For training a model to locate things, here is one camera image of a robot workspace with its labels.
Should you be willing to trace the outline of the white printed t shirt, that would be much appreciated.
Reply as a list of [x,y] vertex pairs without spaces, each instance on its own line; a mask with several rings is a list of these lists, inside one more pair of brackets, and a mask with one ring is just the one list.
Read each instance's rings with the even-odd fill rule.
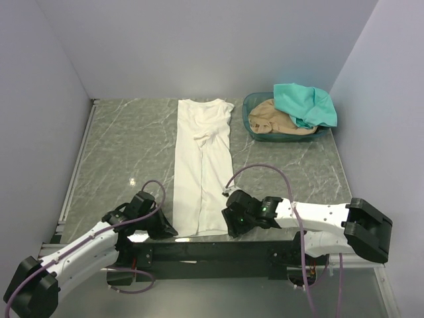
[[232,103],[178,102],[172,220],[179,237],[227,232],[223,188],[233,176],[229,135]]

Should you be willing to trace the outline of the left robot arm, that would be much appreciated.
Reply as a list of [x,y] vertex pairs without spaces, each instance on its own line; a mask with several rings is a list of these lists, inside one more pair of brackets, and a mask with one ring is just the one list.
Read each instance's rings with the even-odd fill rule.
[[15,312],[19,317],[50,317],[59,300],[94,273],[114,264],[127,265],[133,257],[129,237],[136,231],[145,231],[154,240],[178,234],[162,205],[140,191],[64,248],[21,261],[3,296],[5,316]]

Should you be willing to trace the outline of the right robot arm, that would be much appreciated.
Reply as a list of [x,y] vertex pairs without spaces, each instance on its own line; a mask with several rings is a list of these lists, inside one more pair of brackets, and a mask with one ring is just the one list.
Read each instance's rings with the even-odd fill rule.
[[290,202],[267,196],[258,200],[238,187],[223,192],[222,214],[228,234],[237,238],[255,227],[303,229],[304,241],[291,247],[291,258],[306,264],[326,254],[351,254],[373,263],[389,258],[392,220],[361,198],[335,205]]

